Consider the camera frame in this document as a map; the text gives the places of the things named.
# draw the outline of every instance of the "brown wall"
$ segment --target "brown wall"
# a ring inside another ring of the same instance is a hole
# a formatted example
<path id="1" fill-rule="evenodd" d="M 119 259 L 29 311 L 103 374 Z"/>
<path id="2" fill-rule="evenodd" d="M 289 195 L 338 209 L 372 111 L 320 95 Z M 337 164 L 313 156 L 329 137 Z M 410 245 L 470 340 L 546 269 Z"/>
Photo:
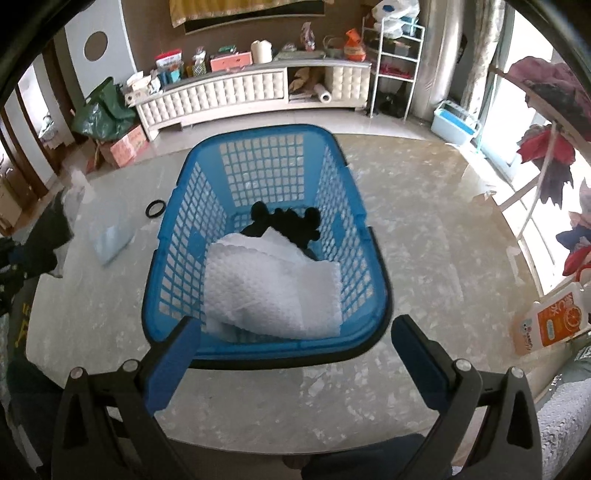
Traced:
<path id="1" fill-rule="evenodd" d="M 168 0 L 122 0 L 129 43 L 138 70 L 154 68 L 154 57 L 159 53 L 182 48 L 185 60 L 191 58 L 198 46 L 214 53 L 224 45 L 236 45 L 240 51 L 250 50 L 254 40 L 266 39 L 274 48 L 286 42 L 298 42 L 301 25 L 312 22 L 317 48 L 322 48 L 325 35 L 345 36 L 350 28 L 361 29 L 363 0 L 335 0 L 326 5 L 323 17 L 267 18 L 247 20 L 213 27 L 185 35 L 184 28 L 173 28 Z"/>

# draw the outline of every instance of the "green plastic bag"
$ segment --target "green plastic bag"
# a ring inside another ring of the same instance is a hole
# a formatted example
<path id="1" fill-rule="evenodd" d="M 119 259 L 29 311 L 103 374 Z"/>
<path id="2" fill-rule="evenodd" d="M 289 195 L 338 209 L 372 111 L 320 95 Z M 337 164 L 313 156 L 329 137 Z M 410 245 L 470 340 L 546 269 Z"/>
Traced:
<path id="1" fill-rule="evenodd" d="M 108 77 L 86 98 L 72 120 L 72 131 L 107 142 L 123 137 L 135 123 L 135 110 L 125 106 L 113 77 Z"/>

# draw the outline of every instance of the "round wall hole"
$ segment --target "round wall hole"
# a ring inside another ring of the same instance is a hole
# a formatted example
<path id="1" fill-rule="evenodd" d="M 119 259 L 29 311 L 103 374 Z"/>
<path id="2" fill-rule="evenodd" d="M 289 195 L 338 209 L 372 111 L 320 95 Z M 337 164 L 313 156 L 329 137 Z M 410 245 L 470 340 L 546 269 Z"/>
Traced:
<path id="1" fill-rule="evenodd" d="M 90 61 L 97 61 L 105 54 L 108 43 L 105 32 L 94 32 L 84 44 L 84 56 Z"/>

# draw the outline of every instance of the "white shelf rack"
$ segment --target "white shelf rack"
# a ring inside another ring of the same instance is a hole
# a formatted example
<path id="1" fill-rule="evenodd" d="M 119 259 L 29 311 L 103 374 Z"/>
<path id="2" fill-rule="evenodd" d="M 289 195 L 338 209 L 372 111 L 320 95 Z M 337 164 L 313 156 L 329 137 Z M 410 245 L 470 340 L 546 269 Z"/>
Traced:
<path id="1" fill-rule="evenodd" d="M 387 78 L 387 79 L 392 79 L 392 80 L 400 80 L 401 82 L 409 82 L 411 84 L 410 94 L 408 95 L 407 107 L 406 107 L 406 110 L 404 111 L 404 121 L 406 121 L 406 119 L 407 119 L 408 111 L 410 110 L 410 104 L 413 100 L 415 80 L 416 80 L 417 74 L 418 74 L 418 67 L 421 63 L 421 53 L 423 53 L 423 40 L 425 39 L 425 27 L 422 27 L 421 25 L 417 25 L 417 24 L 412 24 L 409 22 L 404 22 L 404 23 L 406 25 L 410 25 L 411 28 L 414 28 L 415 31 L 418 34 L 420 34 L 420 37 L 413 37 L 411 35 L 402 35 L 401 37 L 399 37 L 399 38 L 406 38 L 407 40 L 413 40 L 415 42 L 418 42 L 418 55 L 416 58 L 415 57 L 406 57 L 403 55 L 396 55 L 394 53 L 384 51 L 384 20 L 382 20 L 382 28 L 380 30 L 377 30 L 376 28 L 366 27 L 365 26 L 365 17 L 363 18 L 363 24 L 361 27 L 361 38 L 363 38 L 363 40 L 365 41 L 365 31 L 366 30 L 372 30 L 372 31 L 375 31 L 379 34 L 379 48 L 377 50 L 375 48 L 371 48 L 366 45 L 366 49 L 368 51 L 374 52 L 377 55 L 377 61 L 375 63 L 375 67 L 372 66 L 372 68 L 371 68 L 371 73 L 374 76 L 374 86 L 372 89 L 371 104 L 369 106 L 369 117 L 370 118 L 373 117 L 373 115 L 374 115 L 375 96 L 378 93 L 378 80 L 380 77 L 382 77 L 382 78 Z M 397 75 L 391 75 L 389 73 L 381 73 L 379 71 L 379 68 L 382 63 L 382 56 L 391 57 L 391 58 L 395 58 L 395 59 L 399 59 L 399 60 L 405 60 L 405 61 L 409 61 L 411 63 L 414 63 L 415 68 L 414 68 L 413 77 L 408 79 L 408 78 L 400 77 Z"/>

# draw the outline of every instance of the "screw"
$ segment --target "screw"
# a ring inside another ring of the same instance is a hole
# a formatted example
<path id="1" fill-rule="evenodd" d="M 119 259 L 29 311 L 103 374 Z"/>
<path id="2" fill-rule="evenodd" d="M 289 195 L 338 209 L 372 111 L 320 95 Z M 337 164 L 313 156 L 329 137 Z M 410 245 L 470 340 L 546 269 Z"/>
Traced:
<path id="1" fill-rule="evenodd" d="M 139 367 L 139 363 L 137 360 L 126 360 L 125 363 L 123 364 L 123 370 L 125 370 L 126 372 L 135 372 Z"/>
<path id="2" fill-rule="evenodd" d="M 515 378 L 523 378 L 523 370 L 519 367 L 511 367 L 511 375 Z"/>
<path id="3" fill-rule="evenodd" d="M 472 364 L 468 360 L 460 358 L 459 360 L 456 360 L 456 367 L 458 370 L 462 370 L 462 372 L 469 372 L 472 368 Z"/>
<path id="4" fill-rule="evenodd" d="M 84 370 L 82 370 L 82 367 L 74 367 L 72 369 L 72 371 L 70 372 L 70 376 L 74 380 L 77 380 L 78 378 L 80 378 L 82 376 L 83 373 L 84 373 Z"/>

